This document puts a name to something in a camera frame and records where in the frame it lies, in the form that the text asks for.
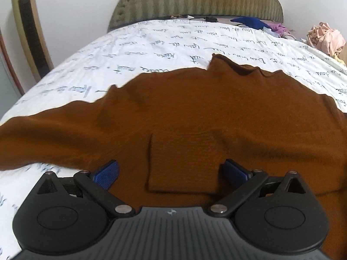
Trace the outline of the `brown knit sweater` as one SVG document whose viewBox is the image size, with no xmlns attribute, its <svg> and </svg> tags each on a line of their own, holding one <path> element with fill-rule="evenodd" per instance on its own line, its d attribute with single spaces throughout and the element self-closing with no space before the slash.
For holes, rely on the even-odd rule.
<svg viewBox="0 0 347 260">
<path fill-rule="evenodd" d="M 346 188 L 346 117 L 282 71 L 214 55 L 207 69 L 143 73 L 93 103 L 71 102 L 1 126 L 1 168 L 94 171 L 116 160 L 110 192 L 142 205 L 208 203 L 232 159 L 271 175 L 296 170 L 317 194 Z"/>
</svg>

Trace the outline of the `peach pink clothes pile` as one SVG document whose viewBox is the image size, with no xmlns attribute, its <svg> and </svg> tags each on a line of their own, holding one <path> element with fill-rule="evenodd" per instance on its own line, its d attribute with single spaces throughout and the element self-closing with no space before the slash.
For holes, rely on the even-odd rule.
<svg viewBox="0 0 347 260">
<path fill-rule="evenodd" d="M 313 26 L 306 35 L 308 44 L 328 56 L 338 56 L 346 44 L 346 40 L 337 29 L 326 22 Z"/>
</svg>

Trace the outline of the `white script-print bedsheet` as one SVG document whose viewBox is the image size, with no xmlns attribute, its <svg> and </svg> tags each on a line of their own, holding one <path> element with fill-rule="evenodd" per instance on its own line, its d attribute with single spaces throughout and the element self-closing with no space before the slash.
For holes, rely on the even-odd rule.
<svg viewBox="0 0 347 260">
<path fill-rule="evenodd" d="M 323 52 L 245 26 L 177 19 L 139 22 L 91 42 L 31 88 L 2 121 L 75 100 L 93 102 L 109 86 L 124 86 L 141 73 L 205 69 L 217 53 L 238 64 L 282 70 L 346 110 L 346 67 Z"/>
</svg>

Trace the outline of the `dark blue garment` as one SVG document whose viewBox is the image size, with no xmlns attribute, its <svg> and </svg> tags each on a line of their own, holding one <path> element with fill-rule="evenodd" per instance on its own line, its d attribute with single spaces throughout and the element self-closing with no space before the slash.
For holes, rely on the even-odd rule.
<svg viewBox="0 0 347 260">
<path fill-rule="evenodd" d="M 248 28 L 257 29 L 257 30 L 263 30 L 263 28 L 267 28 L 270 31 L 272 30 L 268 24 L 264 23 L 263 21 L 255 17 L 249 17 L 249 16 L 238 17 L 238 18 L 232 19 L 231 22 L 237 23 L 238 25 L 246 26 Z"/>
</svg>

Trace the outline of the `purple garment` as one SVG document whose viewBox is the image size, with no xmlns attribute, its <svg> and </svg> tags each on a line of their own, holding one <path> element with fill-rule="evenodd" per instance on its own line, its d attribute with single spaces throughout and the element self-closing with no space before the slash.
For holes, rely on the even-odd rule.
<svg viewBox="0 0 347 260">
<path fill-rule="evenodd" d="M 283 26 L 281 23 L 269 22 L 268 26 L 274 33 L 278 34 L 279 36 L 291 34 L 290 30 Z"/>
</svg>

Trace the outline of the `gold tower fan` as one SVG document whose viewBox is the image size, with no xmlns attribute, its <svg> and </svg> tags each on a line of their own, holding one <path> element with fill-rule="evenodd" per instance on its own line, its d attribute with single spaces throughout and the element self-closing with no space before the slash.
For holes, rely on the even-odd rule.
<svg viewBox="0 0 347 260">
<path fill-rule="evenodd" d="M 40 23 L 36 0 L 12 0 L 14 20 L 28 65 L 39 82 L 53 68 Z"/>
</svg>

